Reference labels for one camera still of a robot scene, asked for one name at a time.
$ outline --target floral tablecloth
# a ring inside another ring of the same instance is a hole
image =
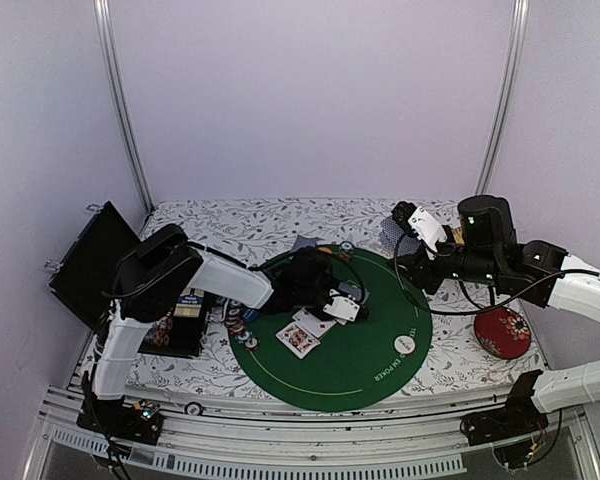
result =
[[[165,202],[153,213],[144,236],[176,223],[192,240],[226,252],[247,264],[259,264],[291,248],[296,236],[318,237],[325,243],[353,242],[357,247],[390,257],[381,243],[380,223],[390,215],[395,199],[252,199]],[[419,201],[445,224],[458,225],[455,202]],[[468,285],[477,300],[485,287]],[[472,310],[457,283],[445,281],[429,298],[432,307]],[[542,369],[535,341],[516,360],[488,354],[476,341],[473,317],[433,316],[433,340],[419,372],[395,396],[433,395],[505,386],[522,372]],[[83,368],[89,368],[88,353]],[[241,371],[227,340],[226,329],[210,319],[200,357],[182,359],[140,354],[127,384],[174,393],[271,399]]]

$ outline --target robotic arm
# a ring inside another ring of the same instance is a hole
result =
[[[367,315],[364,306],[338,291],[340,281],[333,276],[328,253],[301,249],[289,257],[288,263],[277,262],[266,272],[248,269],[190,242],[177,225],[167,225],[137,245],[118,262],[113,293],[106,294],[111,308],[96,332],[94,369],[90,378],[83,378],[85,404],[78,425],[109,436],[157,442],[161,418],[156,406],[125,407],[126,378],[153,323],[170,313],[187,287],[270,314],[305,307],[319,317],[354,320]]]
[[[489,195],[458,204],[461,229],[440,225],[413,204],[400,202],[394,220],[423,244],[398,259],[401,273],[434,294],[443,279],[486,284],[540,307],[579,313],[600,322],[600,270],[543,241],[518,244],[508,202]],[[505,406],[464,418],[471,445],[547,426],[546,413],[600,400],[600,360],[557,371],[521,375]]]

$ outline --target green poker mat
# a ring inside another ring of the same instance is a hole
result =
[[[337,246],[328,247],[337,255]],[[332,263],[337,278],[355,284],[345,265]],[[380,255],[360,248],[351,260],[370,294],[368,319],[336,324],[320,339],[318,347],[300,359],[276,338],[276,333],[293,321],[295,311],[261,314],[248,324],[260,339],[260,348],[248,352],[235,339],[230,340],[240,367],[264,391],[306,410],[358,410],[400,390],[427,356],[432,323],[429,313],[405,299],[386,263]],[[409,282],[404,284],[416,299],[427,304],[421,291]],[[394,347],[396,338],[403,335],[415,341],[411,353],[400,353]]]

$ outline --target white circular marker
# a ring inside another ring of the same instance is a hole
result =
[[[403,355],[409,355],[416,349],[416,342],[413,338],[408,335],[400,335],[393,342],[393,346],[398,353]]]

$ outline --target red ornate pillow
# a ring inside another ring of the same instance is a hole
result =
[[[480,345],[499,358],[518,358],[531,345],[529,325],[509,308],[476,315],[473,328]]]

